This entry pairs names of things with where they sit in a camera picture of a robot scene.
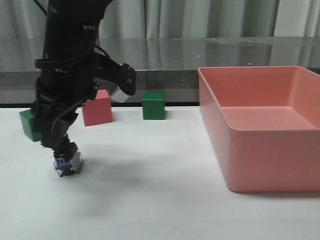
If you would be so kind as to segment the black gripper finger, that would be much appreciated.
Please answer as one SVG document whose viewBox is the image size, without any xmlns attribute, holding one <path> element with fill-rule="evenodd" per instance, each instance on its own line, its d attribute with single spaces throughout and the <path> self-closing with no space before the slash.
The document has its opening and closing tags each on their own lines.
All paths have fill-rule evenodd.
<svg viewBox="0 0 320 240">
<path fill-rule="evenodd" d="M 71 144 L 67 131 L 72 123 L 72 121 L 65 119 L 40 119 L 39 130 L 42 146 L 55 152 L 62 152 L 66 149 Z"/>
</svg>

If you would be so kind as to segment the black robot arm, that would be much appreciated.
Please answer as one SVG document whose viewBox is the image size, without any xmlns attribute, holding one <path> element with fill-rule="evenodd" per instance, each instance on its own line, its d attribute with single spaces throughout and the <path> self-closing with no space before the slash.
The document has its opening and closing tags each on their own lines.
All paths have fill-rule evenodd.
<svg viewBox="0 0 320 240">
<path fill-rule="evenodd" d="M 93 67 L 98 59 L 96 39 L 109 0 L 50 0 L 43 55 L 35 61 L 36 80 L 33 130 L 43 147 L 58 151 L 83 102 L 96 97 Z"/>
</svg>

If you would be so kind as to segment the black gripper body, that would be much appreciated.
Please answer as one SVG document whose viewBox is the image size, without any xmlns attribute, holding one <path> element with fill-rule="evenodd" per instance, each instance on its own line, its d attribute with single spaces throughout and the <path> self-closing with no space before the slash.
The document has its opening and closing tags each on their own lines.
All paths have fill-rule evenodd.
<svg viewBox="0 0 320 240">
<path fill-rule="evenodd" d="M 33 131 L 65 134 L 77 118 L 75 110 L 96 97 L 98 85 L 89 67 L 42 69 L 32 104 Z"/>
</svg>

